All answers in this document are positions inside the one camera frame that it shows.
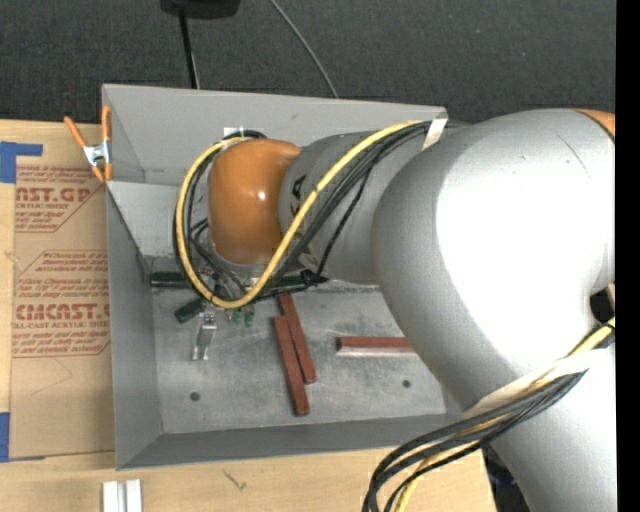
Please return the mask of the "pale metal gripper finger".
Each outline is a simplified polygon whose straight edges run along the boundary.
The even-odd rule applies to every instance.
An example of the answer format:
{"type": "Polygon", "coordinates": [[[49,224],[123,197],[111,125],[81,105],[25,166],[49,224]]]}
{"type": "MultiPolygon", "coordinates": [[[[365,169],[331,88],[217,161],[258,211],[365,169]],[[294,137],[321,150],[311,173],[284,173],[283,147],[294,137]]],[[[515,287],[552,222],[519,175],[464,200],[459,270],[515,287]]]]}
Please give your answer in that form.
{"type": "Polygon", "coordinates": [[[207,359],[207,319],[205,314],[199,316],[198,332],[195,337],[191,358],[193,361],[207,359]]]}
{"type": "Polygon", "coordinates": [[[202,325],[202,359],[208,359],[208,351],[217,331],[215,312],[207,312],[203,315],[202,325]]]}

